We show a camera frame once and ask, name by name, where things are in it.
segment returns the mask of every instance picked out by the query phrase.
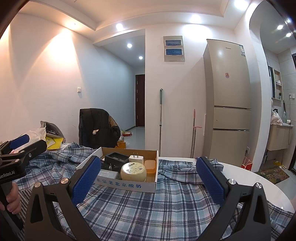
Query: blue textured pad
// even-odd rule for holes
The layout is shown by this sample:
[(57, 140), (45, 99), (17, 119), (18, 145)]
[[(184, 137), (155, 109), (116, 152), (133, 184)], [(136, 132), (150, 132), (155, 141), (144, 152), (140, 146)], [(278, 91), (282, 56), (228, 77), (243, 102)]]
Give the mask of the blue textured pad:
[(28, 143), (29, 140), (30, 140), (30, 137), (27, 134), (25, 134), (25, 135), (11, 141), (11, 143), (9, 144), (9, 148), (12, 150), (15, 150), (15, 149), (19, 148), (20, 146)]
[(72, 203), (82, 203), (101, 170), (101, 160), (96, 157), (87, 167), (72, 189)]
[(214, 203), (222, 205), (225, 201), (224, 188), (221, 186), (214, 173), (212, 173), (212, 171), (201, 158), (198, 158), (196, 160), (196, 171), (199, 174)]

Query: striped fabric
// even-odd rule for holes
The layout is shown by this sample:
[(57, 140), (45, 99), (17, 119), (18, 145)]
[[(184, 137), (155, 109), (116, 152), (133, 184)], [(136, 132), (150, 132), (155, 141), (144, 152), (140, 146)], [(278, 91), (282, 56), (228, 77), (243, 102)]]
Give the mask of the striped fabric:
[[(27, 176), (17, 180), (22, 197), (21, 217), (25, 219), (31, 187), (71, 177), (75, 167), (93, 149), (73, 143), (62, 151), (46, 151), (33, 159)], [(215, 168), (223, 166), (212, 161)], [(293, 214), (268, 203), (272, 237), (276, 238)], [(241, 210), (239, 204), (223, 237), (231, 234)], [(59, 220), (66, 234), (73, 237), (58, 205)], [(196, 240), (219, 209), (212, 202), (195, 166), (183, 161), (159, 161), (155, 193), (125, 191), (94, 184), (84, 202), (78, 205), (83, 217), (101, 240)]]

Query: screw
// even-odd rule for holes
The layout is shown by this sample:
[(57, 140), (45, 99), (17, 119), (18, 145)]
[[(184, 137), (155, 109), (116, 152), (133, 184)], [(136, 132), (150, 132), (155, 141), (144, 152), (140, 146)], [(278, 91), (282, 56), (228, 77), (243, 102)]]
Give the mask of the screw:
[(38, 187), (40, 187), (41, 186), (41, 182), (36, 182), (35, 184), (34, 184), (34, 187), (36, 187), (36, 188), (38, 188)]
[(257, 187), (257, 188), (262, 188), (262, 184), (261, 183), (255, 183), (255, 187)]
[(229, 182), (231, 185), (234, 185), (234, 184), (237, 183), (236, 180), (234, 180), (233, 178), (230, 178), (230, 179), (228, 180), (228, 182)]
[(63, 178), (61, 180), (61, 184), (67, 184), (69, 182), (69, 179), (68, 178)]

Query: orange plastic lid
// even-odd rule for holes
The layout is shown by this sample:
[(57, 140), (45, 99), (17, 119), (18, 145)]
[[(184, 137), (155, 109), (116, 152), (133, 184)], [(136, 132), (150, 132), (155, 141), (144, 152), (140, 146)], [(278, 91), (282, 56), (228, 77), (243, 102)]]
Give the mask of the orange plastic lid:
[(156, 173), (156, 161), (155, 160), (146, 160), (144, 164), (147, 174)]

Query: hand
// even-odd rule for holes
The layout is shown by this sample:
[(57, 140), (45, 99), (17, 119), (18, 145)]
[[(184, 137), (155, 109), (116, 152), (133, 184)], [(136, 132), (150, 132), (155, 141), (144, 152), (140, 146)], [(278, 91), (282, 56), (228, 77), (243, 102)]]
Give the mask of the hand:
[[(20, 204), (20, 195), (18, 194), (18, 186), (16, 183), (12, 183), (12, 189), (10, 193), (6, 196), (7, 202), (9, 204), (7, 205), (7, 210), (11, 212), (12, 214), (17, 214), (21, 210), (21, 204)], [(4, 205), (0, 202), (0, 210), (4, 211)]]

